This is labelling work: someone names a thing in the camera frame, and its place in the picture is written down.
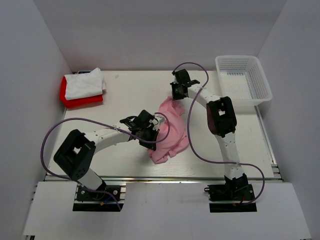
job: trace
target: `white cloth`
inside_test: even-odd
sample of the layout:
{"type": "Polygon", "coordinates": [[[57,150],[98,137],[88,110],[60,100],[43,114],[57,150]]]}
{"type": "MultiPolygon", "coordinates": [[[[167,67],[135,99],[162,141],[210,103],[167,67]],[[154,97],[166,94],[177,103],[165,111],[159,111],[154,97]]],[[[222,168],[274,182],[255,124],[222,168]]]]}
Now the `white cloth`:
{"type": "Polygon", "coordinates": [[[66,80],[65,99],[83,99],[101,95],[106,83],[100,68],[89,73],[64,75],[66,80]]]}

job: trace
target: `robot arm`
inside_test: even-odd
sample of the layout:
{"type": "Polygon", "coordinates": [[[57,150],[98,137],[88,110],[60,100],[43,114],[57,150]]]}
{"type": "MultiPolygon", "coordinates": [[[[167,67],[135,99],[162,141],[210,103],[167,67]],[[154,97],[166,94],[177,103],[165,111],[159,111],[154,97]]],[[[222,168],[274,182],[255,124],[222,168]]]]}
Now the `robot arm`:
{"type": "MultiPolygon", "coordinates": [[[[171,83],[173,99],[179,100],[187,97],[194,99],[202,87],[200,82],[191,80],[185,69],[172,74],[175,76],[174,82],[171,83]]],[[[217,139],[222,159],[226,162],[224,168],[226,192],[231,198],[238,198],[247,188],[248,179],[239,165],[240,159],[235,139],[237,119],[231,99],[219,97],[202,89],[196,101],[206,108],[208,128],[217,139]]]]}
{"type": "MultiPolygon", "coordinates": [[[[114,129],[103,128],[85,133],[75,129],[66,137],[53,160],[71,180],[88,189],[104,191],[105,182],[90,168],[94,154],[112,145],[135,140],[135,137],[154,142],[157,140],[159,126],[164,121],[163,117],[151,115],[143,110],[138,116],[120,120],[114,125],[114,129]]],[[[139,141],[139,144],[156,150],[155,143],[139,141]]]]}

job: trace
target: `white arm segment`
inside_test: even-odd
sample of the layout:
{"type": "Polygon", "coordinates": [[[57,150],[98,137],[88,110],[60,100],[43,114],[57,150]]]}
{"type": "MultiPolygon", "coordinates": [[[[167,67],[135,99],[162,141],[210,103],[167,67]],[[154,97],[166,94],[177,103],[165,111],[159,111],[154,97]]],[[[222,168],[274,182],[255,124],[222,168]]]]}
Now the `white arm segment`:
{"type": "MultiPolygon", "coordinates": [[[[195,96],[197,95],[197,92],[201,89],[201,84],[194,84],[190,87],[188,87],[188,97],[191,99],[194,99],[195,96]]],[[[204,108],[207,108],[207,103],[213,101],[218,101],[220,100],[220,97],[217,95],[214,95],[207,89],[202,89],[200,92],[199,96],[196,98],[196,101],[200,103],[204,108]]]]}
{"type": "MultiPolygon", "coordinates": [[[[155,116],[155,119],[152,120],[152,123],[154,124],[153,129],[158,130],[159,126],[164,122],[165,122],[164,117],[155,116]]],[[[117,123],[116,125],[114,125],[114,127],[131,133],[131,131],[128,129],[128,127],[124,123],[117,123]]],[[[92,141],[95,143],[94,154],[112,145],[128,142],[130,138],[130,136],[126,133],[122,133],[118,130],[109,129],[109,128],[103,128],[97,131],[88,132],[88,133],[85,133],[84,136],[89,141],[92,141]]],[[[83,175],[83,177],[80,178],[78,181],[82,185],[93,190],[96,190],[103,183],[103,180],[91,168],[89,168],[86,174],[83,175]]]]}
{"type": "MultiPolygon", "coordinates": [[[[188,97],[194,99],[200,89],[200,84],[194,84],[188,87],[188,97]]],[[[218,100],[220,100],[219,96],[214,95],[205,88],[202,89],[199,96],[196,98],[196,101],[200,103],[204,108],[207,108],[207,103],[211,101],[215,102],[218,100]]],[[[225,137],[215,135],[215,138],[219,143],[223,161],[240,163],[235,134],[233,132],[230,132],[226,134],[225,137]]],[[[238,164],[225,164],[224,166],[224,175],[230,180],[232,180],[233,178],[240,178],[244,173],[245,172],[243,168],[238,164]]]]}
{"type": "MultiPolygon", "coordinates": [[[[236,145],[236,135],[233,132],[229,132],[225,137],[215,135],[217,139],[220,151],[222,154],[222,159],[224,162],[236,162],[240,163],[237,145],[236,145]]],[[[224,175],[232,180],[233,178],[240,178],[244,174],[243,168],[238,164],[225,164],[224,165],[224,175]]]]}
{"type": "MultiPolygon", "coordinates": [[[[165,122],[165,118],[162,116],[155,116],[155,119],[151,122],[154,124],[153,129],[158,130],[159,126],[165,122]]],[[[114,125],[114,127],[131,133],[129,128],[124,123],[118,122],[116,125],[114,125]]],[[[89,141],[95,143],[94,154],[112,145],[128,142],[130,138],[130,135],[128,134],[110,128],[103,128],[97,131],[88,132],[85,133],[84,136],[89,141]]]]}

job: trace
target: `white wall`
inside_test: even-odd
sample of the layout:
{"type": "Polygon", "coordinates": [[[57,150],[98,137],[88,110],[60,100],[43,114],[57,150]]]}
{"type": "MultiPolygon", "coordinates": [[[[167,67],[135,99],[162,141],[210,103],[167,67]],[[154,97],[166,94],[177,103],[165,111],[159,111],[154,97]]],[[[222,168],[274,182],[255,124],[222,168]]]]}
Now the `white wall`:
{"type": "Polygon", "coordinates": [[[286,0],[34,0],[73,71],[256,56],[286,0]]]}
{"type": "MultiPolygon", "coordinates": [[[[0,2],[0,233],[20,239],[35,185],[44,179],[40,146],[62,118],[58,92],[70,72],[32,0],[0,2]]],[[[49,159],[50,145],[46,151],[49,159]]]]}
{"type": "Polygon", "coordinates": [[[260,109],[280,172],[320,239],[320,1],[288,0],[258,54],[273,99],[260,109]]]}

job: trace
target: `white basket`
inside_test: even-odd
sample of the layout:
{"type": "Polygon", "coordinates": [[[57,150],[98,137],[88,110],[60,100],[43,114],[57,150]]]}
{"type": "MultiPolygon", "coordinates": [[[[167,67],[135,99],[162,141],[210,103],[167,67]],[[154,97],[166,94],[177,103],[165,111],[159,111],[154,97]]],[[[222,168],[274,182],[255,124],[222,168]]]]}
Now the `white basket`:
{"type": "Polygon", "coordinates": [[[260,61],[255,56],[226,55],[215,58],[222,96],[235,107],[256,106],[272,99],[260,61]]]}

